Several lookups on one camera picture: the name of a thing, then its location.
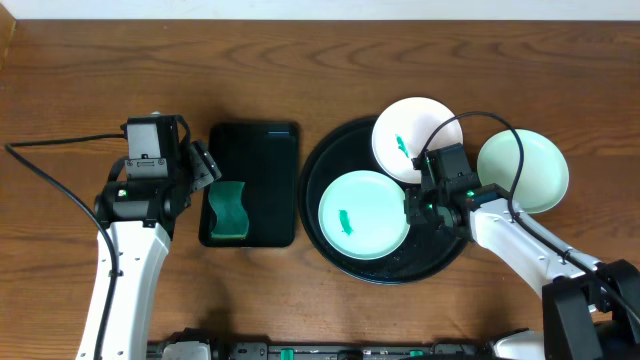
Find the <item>green scrubbing sponge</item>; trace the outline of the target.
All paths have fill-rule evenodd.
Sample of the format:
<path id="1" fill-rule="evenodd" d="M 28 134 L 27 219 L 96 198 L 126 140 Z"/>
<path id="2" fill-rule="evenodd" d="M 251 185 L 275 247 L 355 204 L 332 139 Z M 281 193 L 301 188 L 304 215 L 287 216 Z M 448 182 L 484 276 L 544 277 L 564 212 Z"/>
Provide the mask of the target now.
<path id="1" fill-rule="evenodd" d="M 249 217 L 242 204 L 244 182 L 214 182 L 208 200 L 216 216 L 211 238 L 216 241 L 244 239 L 249 232 Z"/>

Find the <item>mint plate bottom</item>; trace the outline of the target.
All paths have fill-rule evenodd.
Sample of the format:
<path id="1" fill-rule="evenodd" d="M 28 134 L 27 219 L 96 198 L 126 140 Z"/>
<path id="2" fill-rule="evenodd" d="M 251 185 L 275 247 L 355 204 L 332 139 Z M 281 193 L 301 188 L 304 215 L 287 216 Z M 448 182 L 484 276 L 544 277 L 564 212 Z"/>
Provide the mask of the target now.
<path id="1" fill-rule="evenodd" d="M 321 232 L 333 249 L 356 260 L 391 254 L 407 237 L 405 195 L 390 177 L 369 170 L 336 178 L 318 206 Z"/>

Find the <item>mint plate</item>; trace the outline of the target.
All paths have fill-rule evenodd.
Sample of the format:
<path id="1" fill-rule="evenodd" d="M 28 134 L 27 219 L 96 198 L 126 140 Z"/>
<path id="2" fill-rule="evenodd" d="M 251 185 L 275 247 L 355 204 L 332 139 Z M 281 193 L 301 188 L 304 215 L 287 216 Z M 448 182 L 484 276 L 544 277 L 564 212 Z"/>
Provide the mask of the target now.
<path id="1" fill-rule="evenodd" d="M 525 129 L 516 132 L 524 149 L 524 164 L 514 200 L 529 214 L 555 207 L 569 185 L 568 164 L 559 148 L 546 137 Z M 502 131 L 481 148 L 477 173 L 483 185 L 497 184 L 509 190 L 519 164 L 519 148 L 513 133 Z"/>
<path id="2" fill-rule="evenodd" d="M 336 178 L 318 206 L 321 232 L 333 249 L 356 260 L 391 254 L 407 237 L 405 195 L 390 177 L 369 170 Z"/>

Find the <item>white plate top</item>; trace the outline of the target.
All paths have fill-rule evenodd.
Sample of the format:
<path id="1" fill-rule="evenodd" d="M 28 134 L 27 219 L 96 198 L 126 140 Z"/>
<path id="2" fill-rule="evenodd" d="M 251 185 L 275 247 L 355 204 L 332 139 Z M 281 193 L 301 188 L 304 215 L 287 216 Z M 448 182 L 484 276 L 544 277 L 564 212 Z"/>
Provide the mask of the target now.
<path id="1" fill-rule="evenodd" d="M 388 106 L 377 118 L 371 146 L 380 168 L 390 177 L 419 184 L 421 175 L 412 159 L 422 151 L 433 131 L 454 113 L 430 98 L 410 97 Z"/>

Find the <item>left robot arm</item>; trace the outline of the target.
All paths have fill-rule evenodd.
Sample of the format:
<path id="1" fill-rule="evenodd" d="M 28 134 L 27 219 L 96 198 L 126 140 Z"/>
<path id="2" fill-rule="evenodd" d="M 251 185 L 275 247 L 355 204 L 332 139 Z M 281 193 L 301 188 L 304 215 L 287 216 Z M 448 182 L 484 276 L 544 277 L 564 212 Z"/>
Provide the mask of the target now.
<path id="1" fill-rule="evenodd" d="M 118 180 L 124 168 L 137 163 L 127 157 L 117 160 L 103 193 L 96 198 L 96 210 L 105 219 L 99 222 L 99 261 L 79 359 L 146 357 L 157 282 L 169 253 L 175 218 L 120 216 L 109 209 L 110 201 L 140 205 L 134 193 L 150 186 L 142 180 Z"/>

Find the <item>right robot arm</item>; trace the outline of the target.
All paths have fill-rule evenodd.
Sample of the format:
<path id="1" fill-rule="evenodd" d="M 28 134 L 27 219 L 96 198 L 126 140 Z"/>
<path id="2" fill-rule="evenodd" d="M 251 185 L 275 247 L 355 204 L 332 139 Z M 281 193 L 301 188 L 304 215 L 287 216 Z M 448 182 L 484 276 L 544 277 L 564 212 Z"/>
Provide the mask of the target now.
<path id="1" fill-rule="evenodd" d="M 543 329 L 519 330 L 490 344 L 496 359 L 636 359 L 639 271 L 605 263 L 568 245 L 523 212 L 497 185 L 474 174 L 405 192 L 412 225 L 467 238 L 492 252 L 540 297 Z"/>

